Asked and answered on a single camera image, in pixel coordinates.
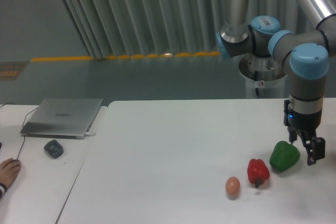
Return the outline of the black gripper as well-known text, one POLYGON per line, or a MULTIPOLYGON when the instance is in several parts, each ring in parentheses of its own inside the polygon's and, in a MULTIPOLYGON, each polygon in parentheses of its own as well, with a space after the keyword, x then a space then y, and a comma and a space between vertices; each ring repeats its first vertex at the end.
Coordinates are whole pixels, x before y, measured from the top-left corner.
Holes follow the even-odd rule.
POLYGON ((297 137, 301 138, 307 152, 308 166, 325 158, 325 139, 316 135, 321 116, 322 99, 316 101, 286 99, 284 101, 283 122, 289 133, 289 142, 293 144, 297 137))

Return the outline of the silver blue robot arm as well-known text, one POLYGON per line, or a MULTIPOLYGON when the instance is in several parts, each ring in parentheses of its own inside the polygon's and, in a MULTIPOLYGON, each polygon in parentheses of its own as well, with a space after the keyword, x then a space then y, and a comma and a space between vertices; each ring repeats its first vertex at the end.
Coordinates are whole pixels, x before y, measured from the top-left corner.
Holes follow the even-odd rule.
POLYGON ((315 29, 294 34, 281 30, 276 19, 259 16, 246 23, 248 0, 227 0, 224 25, 217 33, 224 58, 252 54, 272 59, 288 76, 284 125, 289 142, 301 139, 307 163, 325 157, 325 140, 316 134, 321 122, 329 57, 335 55, 335 5, 331 0, 297 0, 315 29))

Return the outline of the person's hand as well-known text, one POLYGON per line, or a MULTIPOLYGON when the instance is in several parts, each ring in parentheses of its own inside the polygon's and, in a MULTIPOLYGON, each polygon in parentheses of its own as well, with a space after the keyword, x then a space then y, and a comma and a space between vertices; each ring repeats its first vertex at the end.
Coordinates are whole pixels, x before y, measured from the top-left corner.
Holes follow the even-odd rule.
POLYGON ((1 162, 1 186, 9 189, 21 170, 21 161, 9 158, 1 162))

